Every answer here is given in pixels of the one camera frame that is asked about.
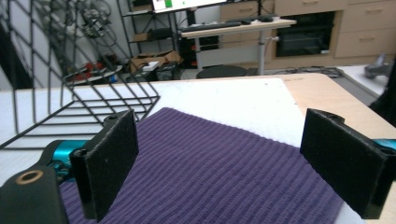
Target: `metal grid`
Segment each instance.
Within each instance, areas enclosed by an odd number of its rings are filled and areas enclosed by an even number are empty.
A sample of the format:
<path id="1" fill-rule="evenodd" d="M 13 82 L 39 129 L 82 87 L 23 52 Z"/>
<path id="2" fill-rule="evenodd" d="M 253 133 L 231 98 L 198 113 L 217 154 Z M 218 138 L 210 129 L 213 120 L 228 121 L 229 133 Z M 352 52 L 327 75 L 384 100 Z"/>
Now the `metal grid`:
<path id="1" fill-rule="evenodd" d="M 0 2 L 9 53 L 16 52 L 31 82 L 29 89 L 15 88 L 19 77 L 10 57 L 16 135 L 0 149 L 41 150 L 55 139 L 91 139 L 108 115 L 133 109 L 139 121 L 159 101 L 150 83 L 123 69 L 132 55 L 112 41 L 111 24 L 94 2 Z"/>

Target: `table leg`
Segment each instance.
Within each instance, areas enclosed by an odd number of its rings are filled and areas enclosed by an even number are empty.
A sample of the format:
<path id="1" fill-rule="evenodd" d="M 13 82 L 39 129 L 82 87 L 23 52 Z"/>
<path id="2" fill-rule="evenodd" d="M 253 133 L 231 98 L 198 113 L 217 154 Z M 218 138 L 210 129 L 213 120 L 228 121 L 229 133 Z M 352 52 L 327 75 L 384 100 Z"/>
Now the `table leg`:
<path id="1" fill-rule="evenodd" d="M 201 62 L 201 45 L 199 44 L 199 38 L 195 38 L 195 55 L 197 57 L 198 72 L 203 70 Z"/>
<path id="2" fill-rule="evenodd" d="M 264 75 L 264 55 L 265 55 L 265 35 L 264 31 L 260 31 L 260 41 L 259 41 L 259 76 Z"/>

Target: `cardboard box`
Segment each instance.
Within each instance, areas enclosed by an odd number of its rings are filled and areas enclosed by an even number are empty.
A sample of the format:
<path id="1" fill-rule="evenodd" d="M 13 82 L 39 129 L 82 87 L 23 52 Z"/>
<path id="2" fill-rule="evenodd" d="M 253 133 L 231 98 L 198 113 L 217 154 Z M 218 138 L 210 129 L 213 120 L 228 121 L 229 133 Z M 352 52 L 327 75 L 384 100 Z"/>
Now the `cardboard box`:
<path id="1" fill-rule="evenodd" d="M 142 34 L 137 34 L 134 35 L 134 41 L 145 41 L 149 39 L 149 33 L 142 33 Z"/>
<path id="2" fill-rule="evenodd" d="M 137 69 L 149 64 L 149 62 L 159 62 L 158 67 L 161 67 L 164 63 L 181 63 L 183 59 L 174 50 L 157 53 L 141 53 L 131 59 L 131 72 L 134 73 Z"/>

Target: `monitor screen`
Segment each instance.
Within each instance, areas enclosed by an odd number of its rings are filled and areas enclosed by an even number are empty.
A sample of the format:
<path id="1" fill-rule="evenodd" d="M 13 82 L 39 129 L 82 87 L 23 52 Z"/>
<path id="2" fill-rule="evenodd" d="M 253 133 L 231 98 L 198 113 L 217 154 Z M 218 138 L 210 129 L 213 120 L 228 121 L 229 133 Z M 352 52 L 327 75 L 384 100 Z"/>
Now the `monitor screen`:
<path id="1" fill-rule="evenodd" d="M 227 0 L 152 0 L 155 13 L 179 11 L 191 7 L 204 7 L 225 3 Z"/>

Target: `screw hole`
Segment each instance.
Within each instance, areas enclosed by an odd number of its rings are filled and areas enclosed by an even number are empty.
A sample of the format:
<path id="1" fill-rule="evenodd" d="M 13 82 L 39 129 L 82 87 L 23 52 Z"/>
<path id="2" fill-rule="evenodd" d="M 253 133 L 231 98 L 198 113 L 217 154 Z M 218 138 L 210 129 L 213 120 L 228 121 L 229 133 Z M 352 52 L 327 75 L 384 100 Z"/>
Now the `screw hole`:
<path id="1" fill-rule="evenodd" d="M 27 185 L 27 184 L 37 181 L 37 179 L 41 178 L 41 176 L 43 176 L 43 174 L 44 173 L 40 170 L 29 171 L 29 172 L 26 172 L 26 173 L 18 176 L 16 182 L 19 185 Z"/>

